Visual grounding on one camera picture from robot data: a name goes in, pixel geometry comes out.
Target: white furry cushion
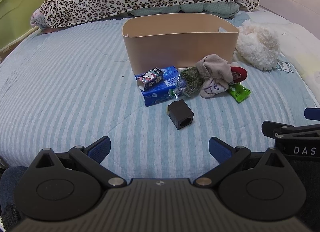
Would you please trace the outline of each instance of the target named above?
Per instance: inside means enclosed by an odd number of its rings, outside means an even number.
[[[275,31],[251,20],[244,21],[238,29],[236,50],[247,62],[260,70],[277,65],[280,42]]]

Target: silver bolt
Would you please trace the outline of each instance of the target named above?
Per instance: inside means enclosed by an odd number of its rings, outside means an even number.
[[[114,177],[108,180],[109,184],[112,186],[119,186],[122,185],[124,183],[124,180],[122,178],[119,177]]]
[[[199,179],[196,179],[196,183],[200,186],[207,186],[207,185],[210,185],[212,182],[211,179],[209,178],[206,178],[206,177],[202,177],[202,178],[199,178]]]

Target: green storage box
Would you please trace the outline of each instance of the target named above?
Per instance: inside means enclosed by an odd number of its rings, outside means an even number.
[[[31,31],[30,18],[45,0],[0,0],[0,51]]]

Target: round hole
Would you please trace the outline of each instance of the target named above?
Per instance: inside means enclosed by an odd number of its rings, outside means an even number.
[[[181,122],[180,126],[186,126],[186,125],[190,124],[191,120],[192,120],[192,119],[191,119],[190,117],[187,118],[187,119],[185,119],[185,120],[183,120],[183,121]]]

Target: blue and white striped blanket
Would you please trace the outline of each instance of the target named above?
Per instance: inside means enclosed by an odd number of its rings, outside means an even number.
[[[303,110],[315,104],[295,72],[243,65],[249,98],[185,99],[194,121],[176,130],[166,115],[172,101],[144,106],[121,35],[125,20],[37,31],[0,64],[0,155],[10,165],[29,165],[43,147],[65,152],[109,136],[102,165],[123,178],[194,179],[217,165],[212,136],[264,151],[273,140],[261,133],[263,121],[312,124]]]

